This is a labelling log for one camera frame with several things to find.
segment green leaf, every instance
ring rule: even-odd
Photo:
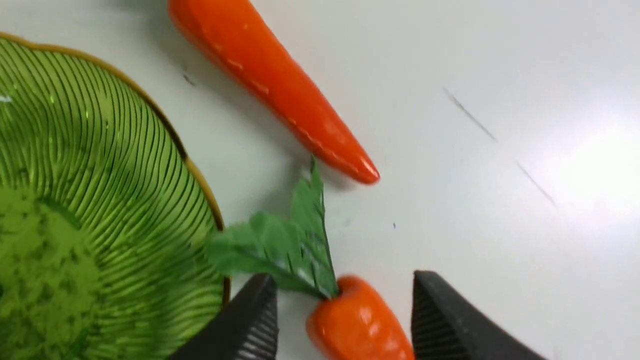
[[[284,290],[324,299],[338,295],[324,226],[323,182],[314,158],[311,177],[300,179],[291,201],[290,219],[256,213],[207,242],[207,258],[217,271],[271,274]]]
[[[284,290],[321,298],[337,294],[330,264],[305,230],[276,215],[260,212],[230,226],[207,242],[206,251],[209,262],[227,276],[266,272]]]

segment table surface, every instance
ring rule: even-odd
[[[412,272],[435,270],[549,359],[640,357],[637,1],[254,4],[381,173],[366,187],[323,168],[339,274],[370,280],[407,331]],[[0,7],[0,31],[94,54],[146,89],[228,223],[287,207],[308,154],[164,1]],[[315,302],[280,299],[279,359],[320,360],[303,323]]]

